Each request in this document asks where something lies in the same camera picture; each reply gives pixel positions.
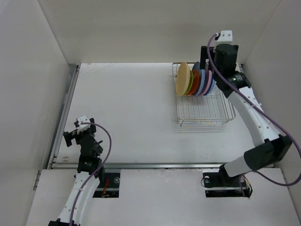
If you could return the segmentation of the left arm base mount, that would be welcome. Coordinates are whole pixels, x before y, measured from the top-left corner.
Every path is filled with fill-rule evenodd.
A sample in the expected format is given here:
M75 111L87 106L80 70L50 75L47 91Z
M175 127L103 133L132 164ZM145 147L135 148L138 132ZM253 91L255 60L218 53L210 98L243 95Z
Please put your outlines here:
M106 172L93 198L119 198L120 171Z

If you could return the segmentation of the light blue plate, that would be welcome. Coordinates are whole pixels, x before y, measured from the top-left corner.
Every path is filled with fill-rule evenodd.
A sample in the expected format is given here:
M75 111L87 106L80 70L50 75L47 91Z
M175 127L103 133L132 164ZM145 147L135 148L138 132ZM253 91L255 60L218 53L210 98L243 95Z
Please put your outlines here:
M197 71L198 74L199 74L199 84L197 86L197 89L193 92L193 96L198 96L200 94L200 92L202 91L203 87L204 87L204 84L205 84L205 76L206 76L206 73L205 73L205 70L204 69L201 69L200 68L200 62L197 61L193 68L193 70Z

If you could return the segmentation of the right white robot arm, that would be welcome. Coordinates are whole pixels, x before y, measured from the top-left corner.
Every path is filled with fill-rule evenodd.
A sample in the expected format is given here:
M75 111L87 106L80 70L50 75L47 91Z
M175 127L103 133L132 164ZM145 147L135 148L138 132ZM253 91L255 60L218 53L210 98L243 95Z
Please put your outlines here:
M281 161L292 145L270 120L258 111L261 109L247 77L236 69L238 45L220 44L216 48L201 47L200 67L212 57L209 69L218 89L234 105L252 137L254 147L241 157L219 168L218 180L222 186L231 186L239 177Z

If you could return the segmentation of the pink plate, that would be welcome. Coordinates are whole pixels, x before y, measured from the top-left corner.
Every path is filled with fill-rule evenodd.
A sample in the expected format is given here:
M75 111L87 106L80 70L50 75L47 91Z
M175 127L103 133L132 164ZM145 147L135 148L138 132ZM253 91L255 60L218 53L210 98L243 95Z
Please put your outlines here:
M212 81L212 72L211 72L211 70L208 70L206 72L206 86L205 86L205 90L203 93L204 96L207 94L207 92L209 91L209 89L211 87L211 81Z

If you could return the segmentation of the beige plate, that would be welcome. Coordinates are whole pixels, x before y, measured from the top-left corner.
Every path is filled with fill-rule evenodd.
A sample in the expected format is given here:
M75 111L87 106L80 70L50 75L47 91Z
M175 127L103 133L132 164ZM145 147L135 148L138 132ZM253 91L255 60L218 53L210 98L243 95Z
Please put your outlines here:
M177 96L183 96L190 83L190 68L186 62L182 62L178 68L176 75L175 90Z

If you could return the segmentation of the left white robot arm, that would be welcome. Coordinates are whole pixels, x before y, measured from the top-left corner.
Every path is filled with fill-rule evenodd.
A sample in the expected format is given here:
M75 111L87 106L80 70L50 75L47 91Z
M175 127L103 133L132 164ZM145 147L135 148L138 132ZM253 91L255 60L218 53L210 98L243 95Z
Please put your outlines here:
M66 145L72 145L72 140L80 146L80 156L75 174L75 182L71 193L57 220L50 221L50 226L81 226L89 202L92 200L97 187L105 182L102 160L100 155L103 148L96 141L96 124L94 118L86 115L75 121L76 129L64 132Z

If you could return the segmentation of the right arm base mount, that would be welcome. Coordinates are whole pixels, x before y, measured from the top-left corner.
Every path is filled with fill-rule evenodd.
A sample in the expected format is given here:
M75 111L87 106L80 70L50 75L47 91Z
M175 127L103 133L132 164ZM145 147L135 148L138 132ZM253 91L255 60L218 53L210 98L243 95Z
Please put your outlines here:
M244 197L250 198L253 188L245 176L236 176L224 182L218 172L205 171L201 179L206 198Z

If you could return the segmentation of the orange plate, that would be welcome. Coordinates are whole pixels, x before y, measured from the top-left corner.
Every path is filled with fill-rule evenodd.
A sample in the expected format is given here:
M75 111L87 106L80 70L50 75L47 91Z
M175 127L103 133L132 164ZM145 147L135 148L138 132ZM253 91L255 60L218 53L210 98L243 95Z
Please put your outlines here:
M193 93L196 91L196 89L198 88L198 84L199 84L199 73L197 70L192 70L193 73L193 83L190 89L189 94L193 95Z

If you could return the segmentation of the green plate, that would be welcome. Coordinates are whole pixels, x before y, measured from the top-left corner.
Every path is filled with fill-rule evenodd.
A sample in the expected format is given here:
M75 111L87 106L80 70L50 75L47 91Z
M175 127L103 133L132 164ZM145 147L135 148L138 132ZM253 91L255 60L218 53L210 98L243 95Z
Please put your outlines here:
M189 94L192 84L193 84L193 72L190 70L190 82L189 82L188 88L185 92L185 95Z

